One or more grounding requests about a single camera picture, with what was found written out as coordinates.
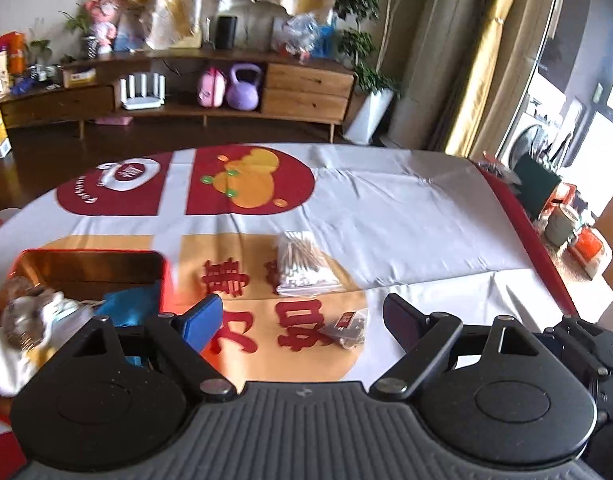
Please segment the washing machine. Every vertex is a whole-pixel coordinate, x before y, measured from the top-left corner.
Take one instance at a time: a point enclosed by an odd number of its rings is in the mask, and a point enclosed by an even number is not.
[[[559,128],[552,124],[523,112],[515,127],[504,139],[498,152],[498,160],[509,169],[513,169],[518,159],[532,148],[538,149],[536,144],[541,142],[544,146],[552,144],[558,135]]]

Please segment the doll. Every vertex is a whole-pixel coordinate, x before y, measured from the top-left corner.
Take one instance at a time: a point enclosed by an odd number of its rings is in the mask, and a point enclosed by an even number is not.
[[[98,56],[110,54],[111,41],[117,34],[115,25],[112,23],[118,10],[115,0],[89,0],[84,4],[84,8],[91,14],[93,25],[89,32],[98,40]]]

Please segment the white router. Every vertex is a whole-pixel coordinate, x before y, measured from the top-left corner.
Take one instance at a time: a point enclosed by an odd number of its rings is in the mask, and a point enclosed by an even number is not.
[[[128,76],[128,96],[126,95],[126,79],[120,79],[120,100],[126,110],[146,110],[159,108],[164,104],[164,76],[153,74],[153,94],[147,94],[146,73],[139,74],[140,93],[136,97],[136,75]]]

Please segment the black gripper pad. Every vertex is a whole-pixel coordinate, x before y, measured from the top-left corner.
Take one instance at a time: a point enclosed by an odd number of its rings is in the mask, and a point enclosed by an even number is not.
[[[580,461],[523,472],[467,462],[429,437],[408,405],[374,400],[361,383],[248,383],[235,400],[201,405],[184,434],[144,462],[99,473],[31,462],[14,478],[600,479]]]

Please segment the wooden cabinet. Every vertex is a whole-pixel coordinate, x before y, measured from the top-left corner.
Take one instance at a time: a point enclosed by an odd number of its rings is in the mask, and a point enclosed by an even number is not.
[[[338,123],[344,119],[348,102],[347,98],[334,95],[267,89],[262,101],[262,114],[316,123]]]
[[[353,76],[301,66],[269,63],[266,88],[337,95],[348,100]]]
[[[269,63],[262,114],[339,124],[353,88],[350,73]]]
[[[253,62],[264,68],[264,85],[260,88],[260,106],[256,110],[234,110],[224,104],[219,108],[202,108],[196,92],[168,93],[164,105],[148,110],[125,110],[120,103],[119,79],[129,73],[150,72],[153,63],[165,59],[221,62]],[[213,49],[149,50],[136,53],[113,53],[96,59],[75,62],[65,73],[96,71],[91,86],[53,91],[32,91],[20,97],[7,96],[0,110],[7,128],[79,121],[80,136],[84,120],[109,115],[121,116],[201,116],[273,118],[310,121],[330,125],[330,139],[336,124],[342,124],[354,85],[353,72],[330,59],[312,59],[305,63],[282,57],[275,52]]]
[[[0,104],[7,128],[109,115],[115,109],[112,86],[41,92]]]

